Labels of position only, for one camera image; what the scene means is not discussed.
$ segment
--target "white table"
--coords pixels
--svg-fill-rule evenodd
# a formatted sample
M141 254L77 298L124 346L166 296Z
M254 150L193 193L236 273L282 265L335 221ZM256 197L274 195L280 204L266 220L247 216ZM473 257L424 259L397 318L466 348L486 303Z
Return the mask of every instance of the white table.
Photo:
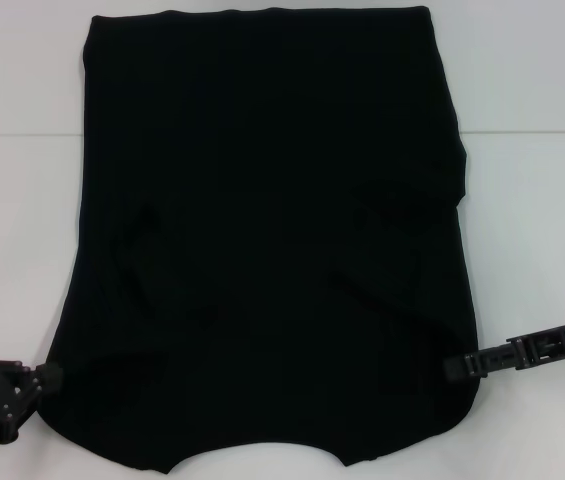
M469 152L460 206L483 347L565 323L565 2L440 0L430 6ZM44 360L77 246L81 48L93 15L410 1L0 0L0 358ZM178 479L561 479L565 362L484 381L455 429L344 468L297 445L189 459ZM99 458L34 416L0 447L0 480L161 478Z

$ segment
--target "black garment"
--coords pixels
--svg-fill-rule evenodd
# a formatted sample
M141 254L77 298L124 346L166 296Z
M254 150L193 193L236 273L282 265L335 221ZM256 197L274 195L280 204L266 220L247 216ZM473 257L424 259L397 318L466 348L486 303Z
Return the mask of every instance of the black garment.
M426 8L95 17L84 63L54 429L168 472L253 442L349 465L466 415L465 152Z

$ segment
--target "black fabric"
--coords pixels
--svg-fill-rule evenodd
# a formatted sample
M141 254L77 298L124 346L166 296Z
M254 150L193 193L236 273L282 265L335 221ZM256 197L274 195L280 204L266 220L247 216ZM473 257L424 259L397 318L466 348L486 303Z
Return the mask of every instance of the black fabric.
M95 17L79 249L42 417L139 469L345 465L457 424L465 152L426 8Z

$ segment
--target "white surface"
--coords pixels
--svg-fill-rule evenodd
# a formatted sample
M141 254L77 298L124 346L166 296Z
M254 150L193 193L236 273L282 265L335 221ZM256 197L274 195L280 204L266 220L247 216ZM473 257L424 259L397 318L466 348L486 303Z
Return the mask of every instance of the white surface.
M78 65L95 14L419 4L462 130L565 130L564 0L0 0L0 133L82 132Z
M424 3L433 10L463 130L565 130L565 2ZM81 131L78 66L90 17L229 6L268 4L0 1L0 358L43 360L70 278L82 150L82 138L71 134ZM23 133L29 136L14 136ZM65 136L40 136L49 133ZM481 345L564 324L565 134L473 134L463 141L468 195L460 214ZM316 449L254 445L189 459L168 478L557 480L564 474L561 362L491 375L457 428L374 462L345 469ZM76 478L164 477L92 455L37 416L16 443L0 447L0 480Z

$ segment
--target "white background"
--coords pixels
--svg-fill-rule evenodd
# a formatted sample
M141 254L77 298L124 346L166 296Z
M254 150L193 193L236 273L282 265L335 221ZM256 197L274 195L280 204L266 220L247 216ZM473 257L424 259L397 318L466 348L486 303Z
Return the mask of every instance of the white background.
M440 0L438 47L469 153L460 206L482 347L565 324L565 1ZM0 0L0 359L44 360L77 246L81 49L93 15L410 1ZM297 445L225 449L174 479L561 479L565 362L484 381L455 429L344 468ZM0 480L163 478L99 458L34 416Z

